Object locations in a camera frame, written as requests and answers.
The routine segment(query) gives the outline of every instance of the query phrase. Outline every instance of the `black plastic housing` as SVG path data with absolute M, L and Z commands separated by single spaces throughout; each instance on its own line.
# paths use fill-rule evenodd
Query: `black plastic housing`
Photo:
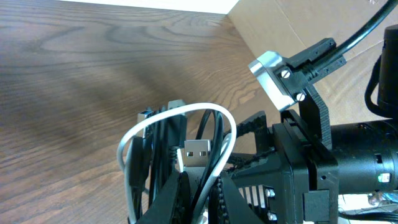
M 384 32 L 377 103 L 389 114 L 398 113 L 398 25 Z
M 331 127 L 339 194 L 391 192 L 398 187 L 398 121 L 388 119 Z M 389 182 L 380 182 L 391 174 Z

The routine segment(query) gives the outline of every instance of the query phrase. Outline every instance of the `white wall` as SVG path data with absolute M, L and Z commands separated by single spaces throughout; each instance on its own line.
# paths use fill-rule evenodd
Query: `white wall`
M 115 6 L 148 7 L 193 12 L 227 14 L 239 0 L 61 0 L 109 4 Z

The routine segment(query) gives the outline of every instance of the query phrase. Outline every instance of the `wooden table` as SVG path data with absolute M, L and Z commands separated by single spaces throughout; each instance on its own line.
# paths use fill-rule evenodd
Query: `wooden table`
M 116 146 L 147 106 L 279 119 L 224 15 L 42 0 L 0 11 L 0 223 L 127 223 Z

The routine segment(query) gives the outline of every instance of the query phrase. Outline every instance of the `white cable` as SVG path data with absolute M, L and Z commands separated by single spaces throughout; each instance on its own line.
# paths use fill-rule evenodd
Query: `white cable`
M 124 190 L 126 192 L 126 199 L 127 199 L 127 207 L 129 208 L 129 219 L 130 223 L 135 223 L 137 222 L 137 217 L 136 217 L 136 210 L 134 209 L 134 204 L 132 202 L 132 192 L 131 192 L 131 186 L 129 183 L 129 176 L 130 176 L 130 153 L 132 153 L 132 141 L 130 142 L 129 150 L 127 152 L 127 158 L 126 158 L 126 165 L 125 165 L 125 171 L 124 171 Z
M 206 221 L 203 224 L 209 224 L 209 213 L 207 211 L 203 212 L 203 217 L 206 218 Z
M 210 192 L 211 186 L 213 186 L 213 184 L 216 182 L 217 177 L 220 175 L 226 162 L 228 161 L 228 158 L 231 155 L 233 147 L 235 145 L 235 140 L 236 140 L 236 125 L 234 124 L 234 126 L 232 126 L 231 124 L 231 133 L 227 134 L 223 140 L 223 147 L 221 148 L 221 151 L 223 151 L 223 153 L 221 154 L 220 159 L 218 160 L 216 166 L 211 172 L 209 178 L 207 179 L 205 186 L 203 187 L 200 193 L 198 202 L 195 205 L 195 208 L 193 209 L 192 223 L 199 222 L 199 217 L 203 210 L 203 206 L 205 206 L 207 195 Z
M 126 184 L 128 185 L 127 182 L 127 175 L 126 175 L 126 166 L 125 163 L 123 161 L 123 150 L 125 145 L 127 144 L 128 141 L 130 141 L 130 139 L 132 137 L 134 137 L 140 130 L 144 129 L 146 126 L 149 126 L 153 123 L 156 123 L 158 121 L 161 121 L 165 118 L 169 118 L 178 114 L 182 114 L 182 113 L 187 113 L 189 111 L 196 111 L 196 110 L 206 110 L 206 109 L 210 109 L 210 110 L 217 110 L 221 113 L 223 113 L 230 125 L 231 125 L 231 139 L 229 140 L 229 143 L 226 147 L 226 149 L 224 150 L 224 152 L 222 153 L 220 159 L 218 160 L 217 164 L 215 165 L 215 168 L 213 169 L 213 171 L 211 172 L 209 179 L 206 181 L 205 186 L 199 196 L 198 202 L 194 208 L 194 213 L 193 213 L 193 217 L 197 218 L 200 215 L 200 212 L 205 204 L 205 200 L 207 198 L 207 195 L 210 191 L 210 187 L 214 184 L 216 178 L 219 176 L 219 174 L 221 173 L 221 171 L 223 170 L 228 157 L 231 155 L 233 147 L 235 145 L 235 141 L 236 141 L 236 123 L 235 120 L 232 116 L 232 114 L 225 109 L 224 107 L 220 106 L 220 105 L 216 105 L 214 103 L 194 103 L 191 105 L 185 105 L 185 106 L 181 106 L 178 108 L 174 108 L 171 110 L 167 110 L 164 111 L 162 113 L 159 113 L 157 115 L 151 116 L 150 118 L 147 118 L 143 121 L 141 121 L 140 123 L 136 124 L 134 127 L 132 127 L 124 136 L 123 138 L 120 140 L 119 146 L 118 146 L 118 150 L 116 153 L 116 157 L 118 159 L 119 162 L 119 166 L 120 169 L 123 170 L 125 172 L 124 178 L 125 178 L 125 189 L 126 189 L 126 196 L 127 196 L 127 205 L 129 206 L 129 215 L 130 215 L 130 222 L 132 224 L 134 224 L 136 221 L 133 221 L 133 217 L 135 220 L 135 212 L 134 212 L 134 207 L 132 205 L 130 205 L 130 203 L 128 201 L 130 201 L 131 199 L 129 199 L 128 196 L 130 196 L 131 198 L 131 193 L 130 195 L 127 193 L 127 188 Z M 129 160 L 129 155 L 131 153 L 132 148 L 130 147 L 128 152 L 127 152 L 127 159 Z
M 180 168 L 180 172 L 184 172 L 184 161 L 182 160 L 181 149 L 177 149 L 177 160 L 178 160 L 178 166 Z

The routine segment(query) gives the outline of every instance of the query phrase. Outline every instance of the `screw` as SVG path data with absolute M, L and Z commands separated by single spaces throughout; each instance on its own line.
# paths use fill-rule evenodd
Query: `screw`
M 267 216 L 268 216 L 268 220 L 269 220 L 269 221 L 276 221 L 276 220 L 278 220 L 277 217 L 276 217 L 276 214 L 274 214 L 274 213 L 272 213 L 272 212 L 268 212 Z
M 266 189 L 266 196 L 267 197 L 275 197 L 274 189 Z
M 288 70 L 283 70 L 280 75 L 282 75 L 282 78 L 288 78 L 290 77 L 290 71 Z
M 305 95 L 303 93 L 298 93 L 296 95 L 296 100 L 297 101 L 303 101 L 305 99 Z

